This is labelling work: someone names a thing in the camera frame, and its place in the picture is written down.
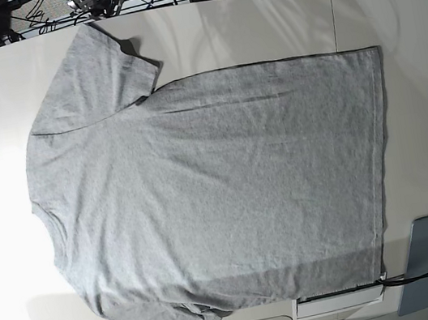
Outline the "grey T-shirt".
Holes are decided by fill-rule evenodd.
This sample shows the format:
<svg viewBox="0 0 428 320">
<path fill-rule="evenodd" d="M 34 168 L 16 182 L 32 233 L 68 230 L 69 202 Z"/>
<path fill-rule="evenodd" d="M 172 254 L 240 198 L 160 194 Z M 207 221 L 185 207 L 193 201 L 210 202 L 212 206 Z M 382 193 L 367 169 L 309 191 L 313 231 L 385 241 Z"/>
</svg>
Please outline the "grey T-shirt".
<svg viewBox="0 0 428 320">
<path fill-rule="evenodd" d="M 93 313 L 220 320 L 380 277 L 379 47 L 159 71 L 81 27 L 28 137 L 32 211 Z"/>
</svg>

